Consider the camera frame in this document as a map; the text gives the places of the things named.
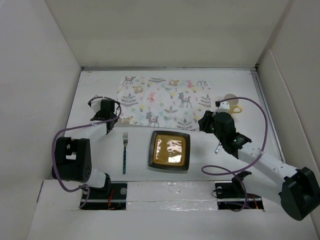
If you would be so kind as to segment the animal print cloth placemat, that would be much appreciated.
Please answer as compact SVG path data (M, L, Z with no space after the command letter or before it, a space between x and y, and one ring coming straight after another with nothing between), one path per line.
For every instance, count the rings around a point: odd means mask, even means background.
M212 107L213 84L206 80L125 76L117 101L123 124L197 131L198 121Z

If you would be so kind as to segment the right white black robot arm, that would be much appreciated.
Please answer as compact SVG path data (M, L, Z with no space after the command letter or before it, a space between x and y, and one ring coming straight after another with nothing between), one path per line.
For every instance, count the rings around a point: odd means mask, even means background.
M307 167L288 165L263 152L250 138L236 131L229 113L207 110L198 124L202 132L214 134L228 154L271 179L275 186L271 190L258 187L259 196L280 204L294 220L303 220L320 205L320 186L314 172Z

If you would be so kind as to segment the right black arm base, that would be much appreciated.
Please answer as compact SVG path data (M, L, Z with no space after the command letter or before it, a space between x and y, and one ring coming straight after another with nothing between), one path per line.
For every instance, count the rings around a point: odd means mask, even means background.
M216 181L215 189L211 195L217 200L219 210L230 210L239 212L240 210L264 210L262 198L259 195L247 193L238 179Z

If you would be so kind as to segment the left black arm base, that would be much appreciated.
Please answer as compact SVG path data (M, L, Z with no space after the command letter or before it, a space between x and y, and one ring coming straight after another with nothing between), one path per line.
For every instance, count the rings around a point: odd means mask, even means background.
M87 202L81 210L122 211L127 208L127 182L112 182L109 192L103 189L90 189Z

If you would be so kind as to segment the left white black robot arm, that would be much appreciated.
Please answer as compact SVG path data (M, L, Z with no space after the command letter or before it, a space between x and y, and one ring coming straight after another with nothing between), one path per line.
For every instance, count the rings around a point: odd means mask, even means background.
M100 109L90 123L59 130L51 144L52 178L61 188L73 193L87 193L94 189L100 198L111 194L110 177L92 168L91 144L106 136L122 114L121 104L109 97L95 96L88 101L90 107L100 100Z

